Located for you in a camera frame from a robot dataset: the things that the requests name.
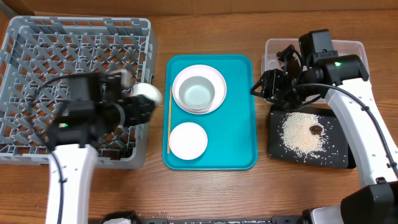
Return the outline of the white paper cup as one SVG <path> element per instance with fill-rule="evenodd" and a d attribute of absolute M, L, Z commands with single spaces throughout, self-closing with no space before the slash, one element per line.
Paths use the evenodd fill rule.
<path fill-rule="evenodd" d="M 143 95 L 159 106 L 163 100 L 161 92 L 150 83 L 137 83 L 133 86 L 130 96 Z"/>

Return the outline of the rice pile with food scrap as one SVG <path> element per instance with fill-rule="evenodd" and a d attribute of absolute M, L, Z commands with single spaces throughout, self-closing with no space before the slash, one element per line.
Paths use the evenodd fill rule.
<path fill-rule="evenodd" d="M 282 124 L 280 137 L 288 151 L 302 158 L 319 159 L 320 153 L 326 152 L 324 144 L 328 142 L 324 125 L 319 115 L 308 113 L 287 113 Z"/>

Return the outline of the grey bowl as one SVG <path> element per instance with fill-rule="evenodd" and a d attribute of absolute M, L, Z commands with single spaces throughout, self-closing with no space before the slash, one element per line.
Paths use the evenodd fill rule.
<path fill-rule="evenodd" d="M 201 76 L 187 78 L 178 89 L 180 105 L 185 110 L 203 111 L 208 109 L 215 97 L 212 82 Z"/>

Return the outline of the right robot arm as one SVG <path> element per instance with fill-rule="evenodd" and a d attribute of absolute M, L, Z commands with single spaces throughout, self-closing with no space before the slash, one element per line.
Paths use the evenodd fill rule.
<path fill-rule="evenodd" d="M 359 56 L 339 55 L 328 30 L 313 30 L 276 54 L 282 68 L 265 71 L 251 94 L 285 110 L 326 100 L 358 168 L 361 188 L 339 205 L 305 210 L 300 223 L 396 223 L 397 146 L 374 101 Z"/>

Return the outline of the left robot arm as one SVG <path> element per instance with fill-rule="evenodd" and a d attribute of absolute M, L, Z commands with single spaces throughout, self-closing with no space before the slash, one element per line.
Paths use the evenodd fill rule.
<path fill-rule="evenodd" d="M 162 102 L 149 83 L 131 85 L 131 72 L 65 76 L 70 99 L 46 130 L 49 195 L 46 223 L 88 223 L 91 180 L 100 138 L 118 127 L 145 124 Z"/>

